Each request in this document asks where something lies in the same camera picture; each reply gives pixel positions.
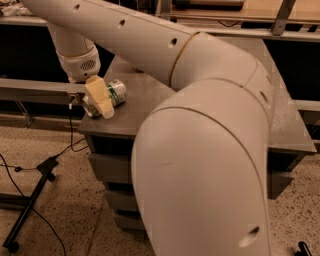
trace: floor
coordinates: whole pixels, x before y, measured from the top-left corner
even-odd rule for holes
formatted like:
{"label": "floor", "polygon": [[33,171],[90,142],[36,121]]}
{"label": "floor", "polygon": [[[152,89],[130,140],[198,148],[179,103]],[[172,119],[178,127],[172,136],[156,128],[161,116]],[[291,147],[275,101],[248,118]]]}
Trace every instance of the floor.
{"label": "floor", "polygon": [[[0,115],[0,153],[8,165],[34,168],[70,144],[67,120],[37,118],[25,129],[20,116]],[[74,140],[82,138],[75,133]],[[147,236],[122,231],[112,219],[104,198],[104,187],[95,179],[87,160],[89,150],[68,150],[57,161],[56,180],[47,183],[35,209],[54,227],[68,256],[154,255]],[[320,254],[320,155],[306,157],[293,171],[291,185],[276,199],[268,201],[271,246],[274,256],[290,256],[305,241],[313,255]],[[1,193],[17,193],[5,168],[0,167]],[[21,171],[11,175],[25,194],[30,194],[40,175]],[[6,238],[18,212],[0,210],[0,240]],[[15,255],[63,255],[62,246],[48,225],[31,213],[16,239]],[[0,255],[9,255],[1,247]]]}

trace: terrazzo floor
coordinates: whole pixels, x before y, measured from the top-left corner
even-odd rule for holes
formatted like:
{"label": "terrazzo floor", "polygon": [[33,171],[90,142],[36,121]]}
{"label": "terrazzo floor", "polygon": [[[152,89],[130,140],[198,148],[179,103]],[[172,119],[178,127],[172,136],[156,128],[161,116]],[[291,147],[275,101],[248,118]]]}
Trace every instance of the terrazzo floor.
{"label": "terrazzo floor", "polygon": [[[33,168],[70,144],[68,120],[37,118],[29,129],[21,116],[0,114],[0,153],[7,164]],[[75,133],[74,140],[82,138]],[[85,146],[83,141],[78,147]],[[68,150],[57,161],[56,180],[45,185],[35,209],[54,227],[68,256],[154,255],[142,232],[122,231],[112,219],[103,192],[87,156],[89,149]],[[320,156],[308,156],[293,171],[294,181],[276,199],[269,200],[271,247],[274,256],[290,256],[305,241],[313,255],[320,254]],[[1,193],[18,194],[4,167],[0,167]],[[37,171],[11,175],[20,189],[30,194],[40,174]],[[0,241],[3,243],[18,212],[0,209]],[[31,213],[17,239],[14,255],[63,255],[62,246],[48,225]],[[9,255],[0,247],[0,255]]]}

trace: table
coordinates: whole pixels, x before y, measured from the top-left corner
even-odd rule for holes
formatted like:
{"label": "table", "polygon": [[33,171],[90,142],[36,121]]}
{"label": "table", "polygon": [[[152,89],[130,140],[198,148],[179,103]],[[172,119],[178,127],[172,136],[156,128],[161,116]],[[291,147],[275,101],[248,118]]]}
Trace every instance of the table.
{"label": "table", "polygon": [[[240,11],[179,10],[172,6],[170,15],[171,18],[273,22],[281,3],[282,0],[245,0]],[[320,24],[320,2],[296,0],[288,21],[290,23]]]}
{"label": "table", "polygon": [[[276,87],[278,97],[268,161],[269,198],[276,198],[292,180],[289,171],[305,155],[315,154],[316,149],[262,40],[222,39],[258,58],[269,71]],[[127,101],[115,109],[112,119],[85,116],[79,132],[86,136],[91,150],[91,166],[96,178],[107,188],[106,198],[115,211],[114,219],[118,227],[144,230],[132,187],[131,150],[142,122],[152,109],[173,95],[174,91],[144,73],[137,73],[119,58],[113,61],[105,80],[109,82],[114,78],[127,85]]]}

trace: table top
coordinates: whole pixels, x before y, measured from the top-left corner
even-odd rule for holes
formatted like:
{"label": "table top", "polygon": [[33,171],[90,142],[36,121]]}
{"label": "table top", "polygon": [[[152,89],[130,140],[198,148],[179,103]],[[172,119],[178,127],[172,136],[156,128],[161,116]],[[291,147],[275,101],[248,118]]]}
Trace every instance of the table top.
{"label": "table top", "polygon": [[[294,101],[268,52],[260,39],[222,38],[238,46],[259,59],[268,70],[277,90],[275,115],[271,127],[269,148],[284,151],[315,153],[314,144],[305,128]],[[105,80],[124,82],[128,90],[127,101],[116,107],[115,116],[109,120],[85,116],[79,132],[96,136],[116,136],[134,138],[148,114],[163,100],[175,92],[119,58],[115,58]]]}
{"label": "table top", "polygon": [[[212,20],[273,22],[277,17],[282,0],[245,0],[240,11],[223,10],[179,10],[172,6],[171,16],[176,18],[201,18]],[[296,0],[289,16],[292,23],[320,23],[320,1]]]}

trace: cable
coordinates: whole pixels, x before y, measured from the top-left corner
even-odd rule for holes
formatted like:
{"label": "cable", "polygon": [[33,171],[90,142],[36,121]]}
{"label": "cable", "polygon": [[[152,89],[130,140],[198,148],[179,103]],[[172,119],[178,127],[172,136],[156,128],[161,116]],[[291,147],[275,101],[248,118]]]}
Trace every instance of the cable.
{"label": "cable", "polygon": [[[21,196],[22,196],[23,198],[25,198],[26,202],[29,203],[29,201],[26,199],[25,195],[22,193],[22,191],[20,190],[20,188],[18,187],[18,185],[14,182],[14,180],[13,180],[11,174],[10,174],[10,171],[9,171],[8,165],[7,165],[7,163],[6,163],[6,160],[4,159],[4,157],[2,156],[1,153],[0,153],[0,157],[1,157],[2,161],[3,161],[3,163],[4,163],[4,166],[5,166],[5,168],[6,168],[7,174],[8,174],[8,176],[9,176],[12,184],[13,184],[13,185],[15,186],[15,188],[19,191],[19,193],[21,194]],[[52,227],[52,225],[51,225],[39,212],[37,212],[33,207],[32,207],[31,209],[50,227],[50,229],[52,230],[53,234],[57,237],[57,239],[58,239],[59,242],[61,243],[61,246],[62,246],[62,249],[63,249],[63,254],[64,254],[64,256],[66,256],[67,253],[66,253],[65,246],[64,246],[61,238],[58,236],[57,232],[56,232],[56,231],[54,230],[54,228]]]}
{"label": "cable", "polygon": [[70,123],[70,135],[71,135],[71,136],[70,136],[70,141],[71,141],[71,143],[70,143],[70,148],[71,148],[71,150],[72,150],[73,152],[77,153],[77,152],[80,152],[80,151],[86,149],[86,148],[88,147],[88,145],[85,146],[85,147],[83,147],[83,148],[80,148],[80,149],[74,149],[74,148],[73,148],[73,145],[75,145],[76,143],[73,144],[72,99],[71,99],[70,102],[69,102],[69,123]]}
{"label": "cable", "polygon": [[219,22],[221,25],[223,25],[223,26],[225,26],[225,27],[228,27],[228,28],[231,28],[231,27],[233,27],[233,26],[235,26],[235,25],[238,25],[238,24],[239,24],[239,21],[237,21],[236,23],[234,23],[234,24],[232,24],[232,25],[224,24],[224,23],[223,23],[223,22],[221,22],[220,20],[218,20],[218,22]]}

